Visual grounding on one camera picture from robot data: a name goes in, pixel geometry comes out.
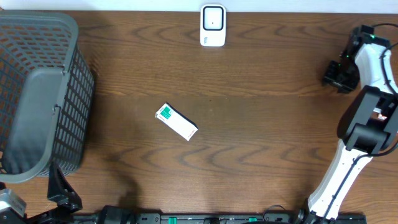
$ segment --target wooden table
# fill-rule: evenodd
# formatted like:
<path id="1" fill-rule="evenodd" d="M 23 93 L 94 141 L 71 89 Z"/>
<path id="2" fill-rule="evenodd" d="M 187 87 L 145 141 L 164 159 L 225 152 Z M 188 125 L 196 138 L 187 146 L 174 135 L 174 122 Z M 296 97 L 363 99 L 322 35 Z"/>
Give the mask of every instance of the wooden table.
<path id="1" fill-rule="evenodd" d="M 320 79 L 352 28 L 398 16 L 229 13 L 226 45 L 200 45 L 198 12 L 66 12 L 97 73 L 80 170 L 67 179 L 82 212 L 104 205 L 164 213 L 301 207 L 335 152 L 356 93 Z M 398 30 L 378 34 L 397 40 Z M 398 73 L 396 55 L 392 66 Z M 199 131 L 187 142 L 155 112 L 169 102 Z M 398 152 L 374 159 L 341 210 L 396 223 Z M 12 185 L 29 216 L 55 206 L 47 179 Z"/>

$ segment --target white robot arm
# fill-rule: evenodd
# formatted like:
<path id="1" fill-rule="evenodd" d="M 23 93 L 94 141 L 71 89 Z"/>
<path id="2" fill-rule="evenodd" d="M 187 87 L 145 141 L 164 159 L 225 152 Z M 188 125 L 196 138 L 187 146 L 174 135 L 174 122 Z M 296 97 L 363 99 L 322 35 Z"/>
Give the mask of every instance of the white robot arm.
<path id="1" fill-rule="evenodd" d="M 398 88 L 391 65 L 389 41 L 373 35 L 373 28 L 353 31 L 341 63 L 332 62 L 324 82 L 346 93 L 358 84 L 363 89 L 342 117 L 337 152 L 321 184 L 308 198 L 308 211 L 335 220 L 340 205 L 361 170 L 386 149 L 397 132 Z"/>

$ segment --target black cable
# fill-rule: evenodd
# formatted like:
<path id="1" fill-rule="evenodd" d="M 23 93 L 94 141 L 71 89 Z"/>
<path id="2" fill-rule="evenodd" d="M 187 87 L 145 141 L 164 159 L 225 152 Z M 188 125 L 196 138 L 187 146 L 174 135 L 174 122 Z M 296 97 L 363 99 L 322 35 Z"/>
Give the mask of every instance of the black cable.
<path id="1" fill-rule="evenodd" d="M 386 85 L 387 85 L 388 89 L 390 89 L 390 91 L 392 92 L 392 94 L 394 95 L 396 100 L 398 100 L 398 93 L 391 86 L 391 84 L 390 84 L 391 80 L 389 80 L 388 77 L 387 77 L 386 66 L 384 65 L 384 57 L 386 56 L 386 52 L 388 50 L 391 50 L 396 45 L 398 45 L 398 43 L 395 43 L 395 44 L 391 45 L 390 47 L 387 47 L 386 49 L 383 50 L 383 52 L 380 55 L 380 63 L 381 63 L 381 70 L 383 72 L 384 79 L 386 80 Z"/>
<path id="2" fill-rule="evenodd" d="M 392 24 L 392 23 L 389 23 L 389 22 L 383 22 L 383 23 L 380 23 L 380 24 L 374 24 L 372 27 L 378 27 L 378 26 L 393 26 L 393 27 L 398 28 L 398 24 Z"/>
<path id="3" fill-rule="evenodd" d="M 267 220 L 266 220 L 266 214 L 267 214 L 267 212 L 270 210 L 270 209 L 272 209 L 272 208 L 283 208 L 283 210 L 286 210 L 283 206 L 281 206 L 281 205 L 271 205 L 270 207 L 268 207 L 267 208 L 267 210 L 262 214 L 262 219 L 266 222 Z"/>

